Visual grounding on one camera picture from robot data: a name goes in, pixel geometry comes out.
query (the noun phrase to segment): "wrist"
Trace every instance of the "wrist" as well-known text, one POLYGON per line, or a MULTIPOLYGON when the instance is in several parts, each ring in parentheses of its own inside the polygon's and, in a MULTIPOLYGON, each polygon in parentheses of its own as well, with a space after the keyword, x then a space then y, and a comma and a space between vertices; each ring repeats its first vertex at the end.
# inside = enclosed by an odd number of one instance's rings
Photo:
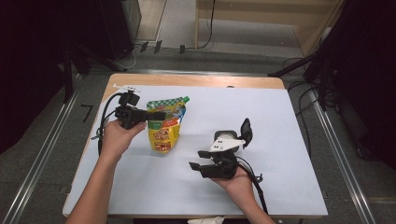
POLYGON ((116 167, 119 163, 120 157, 107 155, 106 153, 102 153, 99 156, 98 164, 101 164, 104 167, 113 168, 116 167))

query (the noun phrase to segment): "black equipment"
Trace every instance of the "black equipment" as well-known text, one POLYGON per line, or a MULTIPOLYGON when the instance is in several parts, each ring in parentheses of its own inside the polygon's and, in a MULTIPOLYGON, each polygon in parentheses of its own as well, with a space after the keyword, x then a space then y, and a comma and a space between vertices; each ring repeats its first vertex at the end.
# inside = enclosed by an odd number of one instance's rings
POLYGON ((134 94, 136 91, 135 88, 125 85, 122 87, 116 86, 114 84, 113 87, 117 87, 120 89, 125 89, 127 92, 116 93, 108 99, 100 123, 100 127, 97 131, 97 136, 99 138, 98 142, 98 151, 99 155, 102 150, 102 138, 103 138, 103 130, 105 128, 105 123, 108 117, 115 112, 115 117, 121 121, 121 126, 124 129, 132 129, 136 124, 140 122, 145 122, 146 120, 165 120, 166 113, 164 112, 148 112, 146 110, 138 109, 136 107, 139 102, 140 96, 134 94), (110 102, 114 99, 114 97, 120 96, 119 104, 120 106, 116 107, 116 109, 110 114, 106 115, 106 111, 110 102))
POLYGON ((262 210, 268 214, 268 209, 265 204, 262 189, 259 185, 262 182, 262 175, 255 176, 250 165, 244 161, 249 169, 241 164, 234 155, 240 146, 247 147, 253 138, 253 131, 250 127, 250 120, 245 119, 241 126, 241 136, 237 137, 235 131, 218 131, 215 133, 215 142, 209 151, 198 151, 200 158, 210 159, 215 164, 200 165, 195 162, 190 162, 190 167, 194 171, 199 171, 203 178, 224 178, 232 179, 235 176, 236 169, 241 167, 246 173, 253 185, 258 191, 260 201, 262 202, 262 210))

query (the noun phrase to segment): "wooden table edge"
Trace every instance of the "wooden table edge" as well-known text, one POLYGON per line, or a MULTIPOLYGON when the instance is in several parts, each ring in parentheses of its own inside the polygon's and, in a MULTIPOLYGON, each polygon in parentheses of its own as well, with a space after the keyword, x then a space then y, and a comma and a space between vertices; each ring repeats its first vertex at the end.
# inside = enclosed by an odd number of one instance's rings
POLYGON ((114 84, 144 86, 194 86, 194 87, 228 87, 263 88, 284 90, 282 79, 278 77, 235 77, 235 76, 201 76, 168 74, 113 74, 107 82, 102 98, 105 101, 118 89, 114 84))

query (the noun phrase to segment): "table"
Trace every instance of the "table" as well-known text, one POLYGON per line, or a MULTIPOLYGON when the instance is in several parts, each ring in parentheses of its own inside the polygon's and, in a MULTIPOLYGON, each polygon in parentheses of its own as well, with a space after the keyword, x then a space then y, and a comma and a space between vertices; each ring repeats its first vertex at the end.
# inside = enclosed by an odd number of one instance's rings
MULTIPOLYGON (((166 155, 150 149, 147 131, 133 141, 116 170, 108 213, 134 218, 243 217, 215 183, 191 170, 189 161, 209 161, 198 150, 209 150, 218 130, 239 133, 250 118, 253 140, 236 154, 246 159, 261 182, 271 217, 322 217, 327 215, 318 181, 280 79, 274 77, 212 77, 182 75, 116 74, 108 81, 102 106, 117 91, 113 84, 141 89, 137 104, 188 95, 177 145, 166 155)), ((89 137, 95 135, 98 120, 89 137)), ((97 142, 88 140, 73 186, 64 204, 68 216, 83 191, 98 158, 97 142)))
MULTIPOLYGON (((319 45, 328 27, 341 12, 343 0, 217 0, 214 20, 250 21, 293 25, 304 56, 319 45)), ((196 0, 195 48, 198 48, 199 20, 210 19, 213 0, 196 0)))

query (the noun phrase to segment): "metal frame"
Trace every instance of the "metal frame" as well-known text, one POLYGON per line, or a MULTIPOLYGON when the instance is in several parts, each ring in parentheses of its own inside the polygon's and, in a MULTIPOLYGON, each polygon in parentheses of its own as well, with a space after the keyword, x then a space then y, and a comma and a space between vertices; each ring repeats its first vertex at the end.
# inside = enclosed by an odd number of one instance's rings
MULTIPOLYGON (((312 101, 315 101, 318 99, 318 93, 316 91, 311 91, 310 97, 312 101)), ((352 201, 356 206, 359 216, 361 217, 361 223, 375 224, 375 218, 371 211, 370 205, 364 196, 358 179, 349 165, 347 156, 345 155, 340 141, 338 140, 338 137, 332 127, 332 123, 327 112, 323 111, 318 103, 315 103, 315 109, 323 130, 329 140, 335 160, 337 161, 338 167, 340 168, 341 174, 346 182, 346 186, 349 190, 352 201)))
POLYGON ((49 134, 47 135, 46 140, 44 141, 42 147, 40 148, 37 157, 35 158, 35 162, 30 168, 29 173, 23 180, 20 188, 18 189, 18 193, 15 196, 12 205, 10 206, 6 217, 3 220, 3 224, 8 223, 18 223, 21 214, 28 203, 30 196, 35 189, 35 185, 38 181, 38 178, 41 176, 41 173, 44 170, 44 167, 50 157, 50 153, 53 150, 53 147, 56 144, 56 141, 61 133, 62 128, 70 114, 70 111, 73 108, 73 105, 78 96, 78 92, 81 86, 82 77, 81 75, 76 76, 76 89, 71 96, 69 103, 64 104, 61 108, 61 111, 58 114, 55 122, 53 123, 51 129, 49 130, 49 134))

